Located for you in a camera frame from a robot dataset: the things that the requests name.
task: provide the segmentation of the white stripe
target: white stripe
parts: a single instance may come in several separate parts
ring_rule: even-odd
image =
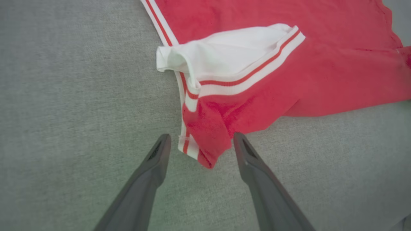
[[[198,81],[219,81],[219,82],[234,82],[237,80],[242,79],[244,76],[246,76],[248,73],[252,72],[254,69],[258,68],[260,65],[262,65],[265,61],[269,60],[271,57],[275,56],[279,51],[281,46],[288,40],[290,39],[295,33],[298,32],[298,27],[294,26],[292,30],[286,34],[284,37],[282,37],[277,43],[276,47],[274,50],[269,52],[268,54],[264,55],[262,58],[260,58],[258,61],[254,62],[244,70],[242,70],[239,73],[236,73],[233,76],[201,76],[197,80]]]
[[[170,41],[171,41],[171,44],[172,44],[173,46],[174,46],[174,45],[178,45],[179,43],[178,43],[176,37],[174,36],[173,31],[171,30],[171,28],[170,28],[169,24],[167,23],[166,19],[163,17],[163,14],[161,13],[161,11],[160,11],[160,9],[158,8],[158,6],[157,6],[157,4],[155,3],[155,1],[154,1],[154,0],[148,0],[148,1],[150,2],[151,7],[153,8],[154,12],[156,13],[157,18],[159,19],[160,23],[162,24],[162,26],[163,26],[166,34],[168,35],[168,37],[169,37],[169,39],[170,39]],[[169,44],[168,44],[168,42],[167,42],[167,40],[166,40],[163,32],[161,31],[160,26],[158,25],[157,20],[155,19],[154,15],[152,14],[152,12],[151,12],[151,10],[150,10],[150,8],[149,8],[146,0],[141,0],[141,2],[142,2],[142,4],[143,4],[145,10],[147,11],[147,13],[148,13],[151,21],[153,22],[154,27],[155,27],[155,29],[156,29],[156,31],[157,31],[157,33],[158,33],[158,35],[159,35],[159,37],[160,37],[163,45],[164,45],[164,46],[169,46]],[[178,89],[179,89],[179,92],[180,92],[180,104],[181,104],[181,109],[182,109],[182,106],[183,106],[183,103],[184,103],[184,98],[185,98],[185,95],[184,95],[184,87],[183,87],[183,84],[182,84],[182,80],[181,80],[181,75],[180,75],[180,73],[177,72],[177,71],[175,71],[174,74],[175,74],[175,77],[176,77],[176,79],[177,79]],[[178,150],[180,150],[181,152],[183,152],[184,143],[185,143],[186,139],[188,139],[188,137],[185,136],[185,135],[186,135],[186,130],[187,130],[187,128],[186,128],[186,126],[185,126],[185,124],[184,124],[184,120],[183,120],[183,118],[181,117],[181,133],[180,133],[180,139],[179,139],[179,141],[178,141]],[[189,147],[191,146],[190,149],[191,149],[191,150],[193,150],[193,149],[195,150],[195,146],[197,146],[197,148],[198,148],[198,145],[197,145],[197,143],[195,143],[195,142],[194,142],[194,144],[192,144],[192,141],[189,141]],[[197,159],[198,151],[197,151],[197,155],[195,155],[194,153],[195,153],[195,151],[194,151],[194,152],[193,152],[193,151],[190,151],[190,155],[189,155],[189,156],[191,156],[191,157],[194,158],[194,159]]]
[[[271,72],[276,70],[281,64],[284,63],[288,55],[299,46],[305,39],[305,36],[302,33],[299,33],[293,40],[291,40],[281,51],[281,54],[273,60],[271,63],[266,65],[263,69],[252,75],[246,81],[239,83],[234,86],[221,86],[207,84],[201,86],[201,91],[199,98],[209,95],[236,95],[241,93],[252,85],[269,75]]]
[[[151,10],[150,10],[150,8],[148,7],[147,3],[145,2],[145,0],[140,0],[140,1],[141,1],[141,3],[143,4],[145,10],[147,11],[147,14],[150,16],[150,19],[151,19],[151,21],[153,22],[154,27],[155,27],[155,29],[156,29],[156,31],[157,31],[157,34],[158,34],[158,36],[159,36],[160,39],[161,39],[161,42],[163,43],[164,46],[169,46],[169,44],[168,44],[168,42],[167,42],[167,40],[166,40],[163,32],[162,32],[161,29],[160,29],[160,26],[159,26],[158,23],[157,23],[157,20],[155,20],[154,15],[151,13]]]
[[[166,19],[164,18],[163,14],[161,13],[160,9],[157,6],[157,3],[154,0],[147,0],[150,2],[151,7],[153,8],[155,14],[157,15],[158,20],[160,21],[161,25],[163,26],[164,30],[166,31],[166,34],[168,35],[171,44],[173,46],[178,45],[178,41],[176,37],[174,36],[173,31],[171,30],[169,24],[167,23]]]
[[[179,137],[180,139],[178,141],[178,147],[177,147],[181,152],[183,152],[184,143],[185,143],[185,140],[186,140],[185,132],[186,132],[186,127],[185,127],[184,121],[182,120],[182,117],[181,117],[181,135]]]
[[[200,148],[199,148],[197,142],[194,140],[194,137],[192,135],[190,135],[190,142],[189,142],[189,145],[187,147],[187,155],[189,157],[197,159],[198,156],[199,156],[199,151],[200,151]]]
[[[190,112],[195,112],[197,110],[198,99],[192,99],[188,96],[188,93],[185,94],[185,105]]]

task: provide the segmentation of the red t-shirt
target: red t-shirt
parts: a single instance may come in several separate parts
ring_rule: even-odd
[[[234,132],[282,115],[411,99],[411,48],[381,0],[141,1],[171,46],[157,51],[157,68],[177,76],[178,147],[207,168]]]

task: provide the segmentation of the gray upholstery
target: gray upholstery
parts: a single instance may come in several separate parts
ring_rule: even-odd
[[[411,3],[387,5],[411,45]],[[233,149],[211,171],[177,150],[177,83],[155,69],[139,1],[0,11],[1,230],[91,230],[162,133],[174,142],[149,229],[258,229]],[[410,101],[280,118],[248,138],[317,230],[386,231],[411,213]]]

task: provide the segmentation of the red fabric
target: red fabric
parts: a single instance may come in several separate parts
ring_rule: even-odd
[[[156,0],[180,44],[216,32],[275,23],[306,36],[274,72],[234,96],[183,105],[198,161],[212,168],[234,132],[286,116],[323,116],[411,99],[411,48],[392,32],[381,0]]]

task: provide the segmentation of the gray couch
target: gray couch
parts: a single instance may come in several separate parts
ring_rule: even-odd
[[[386,1],[411,45],[411,2]],[[173,147],[149,230],[257,230],[234,150],[177,150],[175,77],[137,0],[0,2],[0,229],[91,230],[162,133]],[[280,118],[247,136],[313,226],[387,231],[411,213],[411,102]]]

